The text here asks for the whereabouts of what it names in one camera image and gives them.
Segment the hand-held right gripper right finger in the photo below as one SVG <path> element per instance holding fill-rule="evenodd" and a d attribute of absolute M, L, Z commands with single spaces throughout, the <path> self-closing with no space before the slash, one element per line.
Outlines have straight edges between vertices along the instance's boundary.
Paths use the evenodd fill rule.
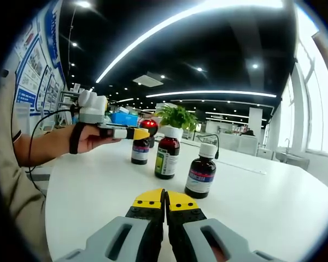
<path fill-rule="evenodd" d="M 168 236 L 177 261 L 280 261 L 265 252 L 251 251 L 248 241 L 215 218 L 208 219 L 186 194 L 165 192 Z"/>

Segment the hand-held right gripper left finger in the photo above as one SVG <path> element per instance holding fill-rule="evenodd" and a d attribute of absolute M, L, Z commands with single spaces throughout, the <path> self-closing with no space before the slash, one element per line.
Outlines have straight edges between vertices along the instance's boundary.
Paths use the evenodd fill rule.
<path fill-rule="evenodd" d="M 126 216 L 117 216 L 58 261 L 158 261 L 165 220 L 165 190 L 135 198 Z"/>

